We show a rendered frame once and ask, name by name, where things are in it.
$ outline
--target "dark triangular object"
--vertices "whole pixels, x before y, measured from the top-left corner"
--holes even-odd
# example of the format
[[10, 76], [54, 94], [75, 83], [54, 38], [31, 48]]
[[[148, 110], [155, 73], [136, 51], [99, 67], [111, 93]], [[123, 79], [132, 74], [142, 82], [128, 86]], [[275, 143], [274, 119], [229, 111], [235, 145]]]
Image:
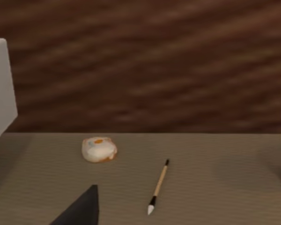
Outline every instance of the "dark triangular object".
[[50, 225], [98, 225], [98, 186], [92, 185]]

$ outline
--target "brown tabletop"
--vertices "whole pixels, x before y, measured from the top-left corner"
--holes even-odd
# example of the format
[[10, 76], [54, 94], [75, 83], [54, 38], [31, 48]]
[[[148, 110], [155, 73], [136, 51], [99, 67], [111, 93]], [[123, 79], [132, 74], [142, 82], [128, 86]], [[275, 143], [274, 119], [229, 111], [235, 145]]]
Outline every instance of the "brown tabletop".
[[97, 135], [4, 134], [0, 225], [49, 224], [93, 184], [100, 225], [281, 225], [281, 135], [104, 134], [118, 157], [92, 164], [81, 142]]

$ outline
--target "wooden wall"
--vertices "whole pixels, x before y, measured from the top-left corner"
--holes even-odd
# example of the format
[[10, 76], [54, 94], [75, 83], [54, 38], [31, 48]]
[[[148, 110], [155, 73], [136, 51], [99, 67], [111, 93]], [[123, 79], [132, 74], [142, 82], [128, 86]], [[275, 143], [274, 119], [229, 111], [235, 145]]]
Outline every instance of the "wooden wall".
[[281, 0], [0, 0], [17, 132], [281, 133]]

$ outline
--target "wooden brush handle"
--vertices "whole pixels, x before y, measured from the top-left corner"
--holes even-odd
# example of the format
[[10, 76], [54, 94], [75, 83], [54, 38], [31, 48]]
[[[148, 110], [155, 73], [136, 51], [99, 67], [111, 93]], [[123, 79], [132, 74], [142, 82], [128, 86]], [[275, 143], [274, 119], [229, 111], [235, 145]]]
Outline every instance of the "wooden brush handle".
[[164, 177], [165, 177], [165, 174], [166, 174], [166, 172], [167, 172], [167, 169], [168, 169], [168, 166], [165, 165], [165, 166], [163, 167], [163, 171], [162, 171], [162, 173], [161, 173], [161, 175], [160, 175], [160, 178], [159, 178], [159, 181], [158, 181], [158, 183], [157, 183], [157, 186], [156, 186], [156, 189], [155, 189], [155, 192], [154, 192], [154, 196], [158, 196], [158, 193], [159, 193], [159, 191], [160, 191], [160, 187], [161, 187], [161, 185], [162, 185], [162, 183], [163, 183], [163, 179], [164, 179]]

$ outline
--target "small white figurine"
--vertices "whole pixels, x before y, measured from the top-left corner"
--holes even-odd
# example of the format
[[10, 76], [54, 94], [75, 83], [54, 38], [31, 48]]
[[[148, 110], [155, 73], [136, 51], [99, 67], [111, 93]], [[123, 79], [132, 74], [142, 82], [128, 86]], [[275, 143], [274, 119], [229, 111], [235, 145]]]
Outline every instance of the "small white figurine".
[[92, 163], [101, 163], [113, 160], [118, 150], [108, 137], [92, 137], [82, 142], [82, 155]]

